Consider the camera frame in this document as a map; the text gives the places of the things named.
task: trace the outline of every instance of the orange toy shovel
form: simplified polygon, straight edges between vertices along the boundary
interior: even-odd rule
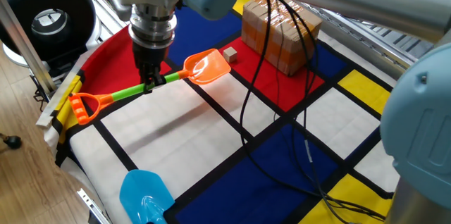
[[[230,72],[230,66],[222,57],[217,49],[210,49],[201,53],[191,55],[183,64],[183,69],[166,75],[166,84],[188,78],[191,82],[197,85],[205,85],[207,83],[217,80],[219,77]],[[148,90],[154,88],[153,85],[148,86]],[[114,92],[113,94],[86,94],[86,93],[72,93],[69,94],[70,105],[72,106],[75,117],[80,125],[85,125],[97,117],[99,112],[115,101],[131,97],[135,94],[143,93],[144,84],[129,87],[127,89]],[[97,101],[97,110],[92,116],[88,116],[85,105],[81,97],[91,98]]]

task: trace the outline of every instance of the green shovel handle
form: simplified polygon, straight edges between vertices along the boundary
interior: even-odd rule
[[[170,75],[164,76],[164,78],[166,79],[166,84],[167,84],[167,83],[179,80],[180,76],[179,76],[178,73],[171,73]],[[154,88],[154,85],[150,85],[148,87],[148,90],[151,90],[153,88]],[[131,96],[134,96],[136,94],[143,93],[143,91],[144,91],[144,84],[139,84],[139,85],[136,85],[134,87],[129,87],[127,89],[123,89],[121,91],[114,92],[113,94],[111,94],[111,96],[113,96],[113,100],[114,101],[119,101],[119,100],[122,100],[124,98],[131,97]]]

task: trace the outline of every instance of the toy shovel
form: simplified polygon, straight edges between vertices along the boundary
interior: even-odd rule
[[[163,213],[175,203],[163,180],[145,170],[125,176],[119,200],[133,224],[166,224]]]
[[[189,56],[185,60],[182,70],[166,75],[164,78],[166,79],[166,84],[176,80],[188,78],[191,82],[197,85],[205,85],[213,82],[226,73],[229,73],[230,70],[230,66],[219,51],[217,49],[210,49],[208,51],[203,51]],[[68,98],[78,123],[80,125],[85,125],[96,118],[99,112],[108,105],[114,103],[115,101],[131,97],[135,94],[143,93],[143,91],[144,84],[140,84],[114,92],[113,94],[92,95],[87,93],[72,93],[69,94]],[[81,97],[91,98],[97,101],[97,110],[92,116],[87,115],[86,108]]]

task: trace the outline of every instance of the blue square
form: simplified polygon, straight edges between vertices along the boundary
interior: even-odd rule
[[[317,45],[316,48],[318,49],[319,54],[318,69],[326,77],[332,78],[346,66],[346,62],[332,54],[327,48],[320,44]],[[316,55],[311,60],[310,65],[313,68],[316,66]]]
[[[176,10],[178,25],[168,57],[178,66],[188,56],[210,49],[241,30],[241,20],[229,13],[220,20],[207,20],[188,7]]]
[[[286,125],[254,150],[252,156],[278,180],[313,192],[315,189],[310,181],[292,162],[291,133],[292,126]],[[312,178],[304,136],[297,130],[295,144],[301,167]],[[310,144],[310,149],[319,180],[323,182],[338,165],[313,144]],[[175,217],[181,224],[280,223],[306,198],[306,194],[288,189],[266,177],[246,157]]]

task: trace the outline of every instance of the orange shovel blade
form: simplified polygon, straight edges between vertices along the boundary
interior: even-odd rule
[[[231,68],[217,49],[210,49],[192,55],[185,60],[184,70],[191,82],[205,85],[229,73]]]

